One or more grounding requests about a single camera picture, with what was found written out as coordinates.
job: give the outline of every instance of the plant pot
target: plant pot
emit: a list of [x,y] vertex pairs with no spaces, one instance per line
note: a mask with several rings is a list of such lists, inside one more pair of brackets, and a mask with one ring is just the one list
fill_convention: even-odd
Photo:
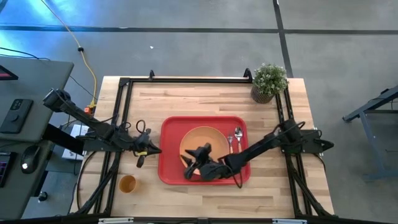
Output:
[[253,85],[250,92],[251,98],[257,103],[268,103],[272,100],[274,95],[267,95],[260,92],[257,86]]

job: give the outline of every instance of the silver spoon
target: silver spoon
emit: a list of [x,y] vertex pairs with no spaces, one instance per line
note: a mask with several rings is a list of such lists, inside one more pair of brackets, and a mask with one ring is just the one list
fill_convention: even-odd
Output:
[[236,128],[235,128],[235,137],[236,137],[236,139],[238,140],[238,149],[239,149],[239,152],[241,152],[241,151],[242,151],[241,137],[243,137],[243,132],[242,132],[241,127],[236,127]]

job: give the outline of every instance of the potted plant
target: potted plant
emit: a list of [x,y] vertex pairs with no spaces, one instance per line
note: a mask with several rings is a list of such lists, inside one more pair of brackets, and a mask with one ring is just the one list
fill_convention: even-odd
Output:
[[255,73],[250,95],[257,103],[270,102],[276,94],[287,87],[286,70],[283,67],[263,63]]

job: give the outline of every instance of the yellow cable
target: yellow cable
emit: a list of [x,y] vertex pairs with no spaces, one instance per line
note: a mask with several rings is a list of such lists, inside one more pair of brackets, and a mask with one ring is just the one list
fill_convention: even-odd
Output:
[[[80,46],[79,41],[77,40],[77,38],[75,37],[75,35],[73,34],[73,32],[70,31],[69,27],[61,20],[61,18],[59,18],[59,17],[56,15],[56,13],[50,8],[50,6],[48,6],[48,5],[44,2],[44,0],[41,0],[41,1],[42,1],[42,3],[47,7],[47,9],[49,9],[49,10],[52,12],[52,14],[63,24],[63,26],[66,28],[66,30],[67,30],[67,31],[70,33],[70,35],[72,35],[72,37],[75,39],[75,41],[76,41],[76,43],[77,43],[77,46],[80,48],[81,46]],[[94,106],[95,106],[95,94],[96,94],[96,92],[97,92],[97,77],[95,76],[95,74],[94,74],[93,70],[90,68],[90,66],[88,66],[83,51],[80,51],[80,53],[81,53],[81,57],[83,58],[83,61],[84,61],[85,65],[86,65],[86,67],[88,68],[88,70],[90,71],[90,73],[92,74],[92,76],[93,76],[93,78],[94,78],[94,93],[93,93],[93,99],[91,100],[91,103],[90,103],[90,105],[89,105],[90,107],[94,107]]]

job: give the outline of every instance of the gray floor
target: gray floor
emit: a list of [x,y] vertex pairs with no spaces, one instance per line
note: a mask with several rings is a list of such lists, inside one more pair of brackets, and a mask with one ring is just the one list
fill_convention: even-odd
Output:
[[[397,1],[279,0],[279,4],[286,29],[398,29]],[[50,5],[72,26],[277,28],[272,0],[54,0]],[[38,0],[8,0],[0,25],[10,24],[59,25]],[[105,75],[148,75],[150,69],[157,75],[240,77],[246,67],[254,69],[262,62],[284,65],[278,34],[77,32],[76,37],[99,85]],[[360,121],[345,124],[341,117],[398,84],[398,36],[287,34],[286,40],[293,75],[305,79],[315,125],[335,143],[325,153],[325,162],[336,214],[397,222],[398,179],[362,180],[362,174],[375,169],[373,155]],[[66,32],[0,30],[0,46],[72,61],[72,75],[93,91],[92,77]],[[66,91],[78,106],[91,100],[71,80]],[[58,125],[66,119],[55,114],[51,122]],[[39,206],[32,200],[24,217],[67,213],[75,179],[63,175],[67,174],[46,180],[51,200]]]

